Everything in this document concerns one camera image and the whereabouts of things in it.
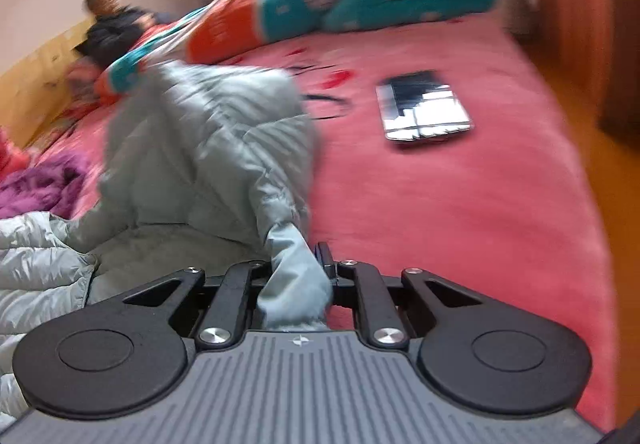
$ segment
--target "metal screw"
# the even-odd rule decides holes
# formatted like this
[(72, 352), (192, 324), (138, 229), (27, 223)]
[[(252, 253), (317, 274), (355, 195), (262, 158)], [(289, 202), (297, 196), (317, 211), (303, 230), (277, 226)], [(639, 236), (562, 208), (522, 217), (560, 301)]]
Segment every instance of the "metal screw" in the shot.
[(226, 343), (230, 338), (231, 333), (228, 330), (221, 329), (219, 327), (209, 327), (200, 332), (200, 339), (202, 341), (214, 345)]
[(373, 332), (373, 339), (382, 345), (395, 345), (404, 340), (404, 332), (394, 328), (378, 329)]

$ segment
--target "black round pad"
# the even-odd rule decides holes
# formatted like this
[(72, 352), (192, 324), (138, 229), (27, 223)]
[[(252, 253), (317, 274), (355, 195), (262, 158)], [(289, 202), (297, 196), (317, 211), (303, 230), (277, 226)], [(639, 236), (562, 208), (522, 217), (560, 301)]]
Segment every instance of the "black round pad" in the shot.
[(481, 363), (503, 372), (531, 370), (545, 359), (546, 346), (535, 336), (517, 330), (494, 330), (472, 343)]
[(27, 402), (63, 418), (142, 408), (177, 384), (184, 343), (158, 309), (98, 303), (28, 333), (14, 354)]
[(447, 397), (511, 415), (548, 413), (579, 400), (591, 356), (574, 332), (496, 301), (438, 314), (418, 366)]
[(83, 372), (100, 372), (123, 364), (133, 353), (133, 343), (113, 330), (76, 332), (58, 345), (58, 357)]

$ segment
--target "bed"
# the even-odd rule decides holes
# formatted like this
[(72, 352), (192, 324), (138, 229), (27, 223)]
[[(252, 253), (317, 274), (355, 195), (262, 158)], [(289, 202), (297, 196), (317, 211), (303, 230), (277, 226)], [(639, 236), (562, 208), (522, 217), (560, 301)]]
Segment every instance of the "bed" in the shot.
[[(593, 374), (578, 406), (614, 423), (616, 323), (606, 237), (558, 104), (492, 14), (361, 33), (312, 33), (226, 63), (287, 68), (305, 94), (345, 98), (317, 121), (321, 154), (310, 242), (383, 274), (422, 267), (554, 319), (588, 343)], [(377, 82), (435, 69), (473, 117), (473, 133), (399, 150), (385, 141)], [(311, 114), (326, 104), (309, 104)], [(75, 215), (98, 197), (101, 153), (117, 105), (82, 119), (44, 155), (92, 160)], [(351, 323), (334, 309), (333, 328)]]

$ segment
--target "dark jacket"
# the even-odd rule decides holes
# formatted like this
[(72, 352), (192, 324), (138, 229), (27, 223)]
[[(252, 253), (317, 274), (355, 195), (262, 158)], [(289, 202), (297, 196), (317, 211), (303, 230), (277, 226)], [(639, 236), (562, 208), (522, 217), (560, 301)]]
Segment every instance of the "dark jacket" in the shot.
[[(145, 30), (134, 22), (147, 13), (149, 11), (141, 8), (127, 7), (116, 15), (98, 18), (81, 44), (82, 53), (93, 58), (103, 69), (107, 68), (140, 39)], [(153, 13), (153, 16), (157, 24), (172, 22), (167, 14)]]

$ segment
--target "person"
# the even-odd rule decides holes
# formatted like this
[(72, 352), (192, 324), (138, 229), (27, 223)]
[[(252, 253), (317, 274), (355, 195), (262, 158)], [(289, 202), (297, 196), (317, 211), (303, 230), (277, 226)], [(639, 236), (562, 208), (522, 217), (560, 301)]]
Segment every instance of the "person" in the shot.
[(102, 69), (126, 54), (146, 30), (172, 22), (167, 14), (124, 6), (121, 0), (84, 0), (84, 5), (95, 24), (87, 31), (82, 50)]

